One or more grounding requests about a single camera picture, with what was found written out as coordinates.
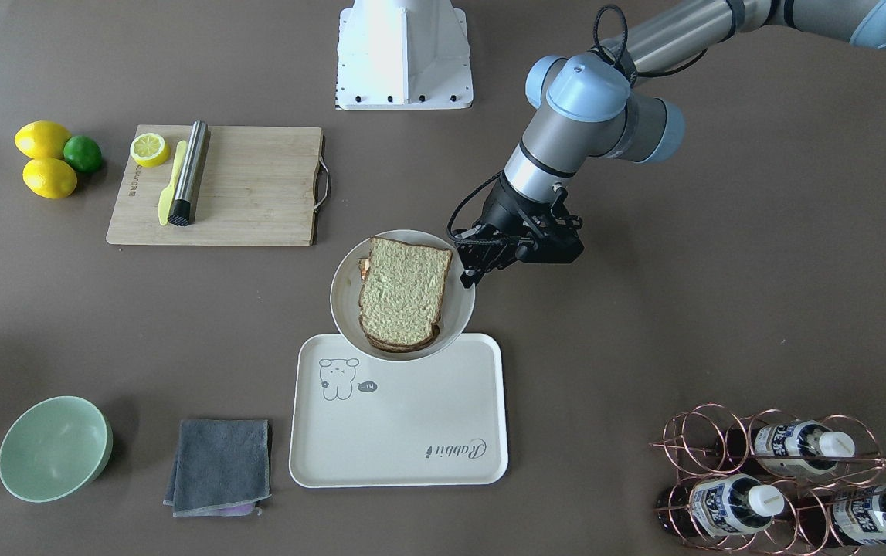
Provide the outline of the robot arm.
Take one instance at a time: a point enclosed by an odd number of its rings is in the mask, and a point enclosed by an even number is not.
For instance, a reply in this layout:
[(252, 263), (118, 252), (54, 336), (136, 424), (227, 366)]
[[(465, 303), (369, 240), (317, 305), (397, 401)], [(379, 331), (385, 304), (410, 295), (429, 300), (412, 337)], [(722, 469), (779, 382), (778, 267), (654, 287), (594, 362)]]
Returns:
[(886, 49), (886, 1), (683, 1), (616, 38), (594, 36), (577, 56), (540, 59), (526, 80), (537, 112), (505, 168), (484, 182), (480, 217), (448, 232), (463, 287), (519, 261), (573, 263), (583, 249), (582, 220), (564, 202), (584, 161), (665, 161), (683, 140), (681, 111), (636, 86), (679, 73), (708, 47), (764, 25)]

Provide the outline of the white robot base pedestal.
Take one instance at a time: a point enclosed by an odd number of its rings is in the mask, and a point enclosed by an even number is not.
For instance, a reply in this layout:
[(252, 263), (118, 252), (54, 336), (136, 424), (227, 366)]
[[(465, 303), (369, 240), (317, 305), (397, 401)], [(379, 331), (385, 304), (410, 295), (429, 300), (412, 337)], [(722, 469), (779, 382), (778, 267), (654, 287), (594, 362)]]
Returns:
[(458, 110), (474, 102), (467, 15), (450, 1), (355, 1), (339, 15), (339, 110)]

